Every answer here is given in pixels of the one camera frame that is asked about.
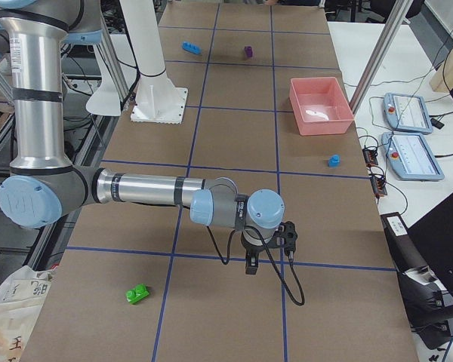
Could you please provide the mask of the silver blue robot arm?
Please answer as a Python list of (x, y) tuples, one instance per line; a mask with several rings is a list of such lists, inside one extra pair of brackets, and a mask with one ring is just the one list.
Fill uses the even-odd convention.
[(9, 38), (17, 132), (17, 157), (0, 186), (0, 208), (14, 223), (40, 228), (85, 205), (110, 201), (186, 208), (195, 223), (241, 233), (249, 275), (257, 271), (260, 253), (294, 241), (284, 202), (269, 189), (243, 195), (224, 177), (114, 173), (69, 160), (60, 49), (67, 41), (101, 41), (98, 1), (0, 1), (0, 25)]

